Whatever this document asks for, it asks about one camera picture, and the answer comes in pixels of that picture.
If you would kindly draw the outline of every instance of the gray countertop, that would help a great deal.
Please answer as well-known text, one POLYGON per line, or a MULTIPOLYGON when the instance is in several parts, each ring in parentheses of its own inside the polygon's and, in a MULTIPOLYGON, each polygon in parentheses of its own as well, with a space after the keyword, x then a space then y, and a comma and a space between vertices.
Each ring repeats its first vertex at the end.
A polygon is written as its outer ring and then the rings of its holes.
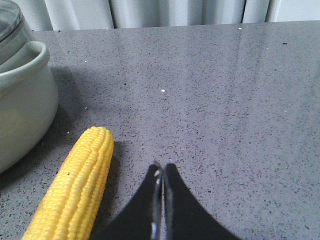
POLYGON ((115 138, 92 234, 157 161, 175 163, 242 239, 319 239, 319 29, 305 21, 35 32, 51 53, 59 107, 37 146, 0 175, 0 239, 22 237, 91 126, 115 138))

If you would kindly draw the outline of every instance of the pot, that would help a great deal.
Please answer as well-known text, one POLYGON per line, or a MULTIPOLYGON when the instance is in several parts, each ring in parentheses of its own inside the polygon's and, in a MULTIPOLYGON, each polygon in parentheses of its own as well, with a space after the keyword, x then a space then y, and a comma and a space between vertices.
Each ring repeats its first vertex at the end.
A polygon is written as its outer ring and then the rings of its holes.
POLYGON ((11 16, 0 22, 2 173, 27 154, 50 127, 58 108, 58 87, 48 67, 49 51, 45 44, 33 41, 18 5, 0 0, 0 12, 1 17, 11 16))

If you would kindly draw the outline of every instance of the yellow corn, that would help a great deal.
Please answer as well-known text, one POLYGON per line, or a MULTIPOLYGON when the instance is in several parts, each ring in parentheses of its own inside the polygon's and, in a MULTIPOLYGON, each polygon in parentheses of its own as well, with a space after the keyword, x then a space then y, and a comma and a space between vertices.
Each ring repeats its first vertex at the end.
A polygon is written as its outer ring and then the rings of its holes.
POLYGON ((87 240, 114 150, 111 132, 87 129, 61 165, 22 240, 87 240))

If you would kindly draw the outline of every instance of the white curtain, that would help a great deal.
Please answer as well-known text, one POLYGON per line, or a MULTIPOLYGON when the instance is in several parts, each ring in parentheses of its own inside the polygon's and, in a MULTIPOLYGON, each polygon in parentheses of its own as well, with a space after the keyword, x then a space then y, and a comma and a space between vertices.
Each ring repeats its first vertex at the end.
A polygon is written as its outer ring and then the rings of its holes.
POLYGON ((34 31, 320 20, 320 0, 13 0, 34 31))

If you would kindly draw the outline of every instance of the ear of corn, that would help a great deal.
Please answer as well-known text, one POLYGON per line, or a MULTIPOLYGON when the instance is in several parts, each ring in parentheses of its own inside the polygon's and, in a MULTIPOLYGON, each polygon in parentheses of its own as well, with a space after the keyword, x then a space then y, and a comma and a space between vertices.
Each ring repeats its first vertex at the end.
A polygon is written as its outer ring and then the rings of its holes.
POLYGON ((87 240, 105 190, 114 140, 87 129, 63 162, 22 240, 87 240))

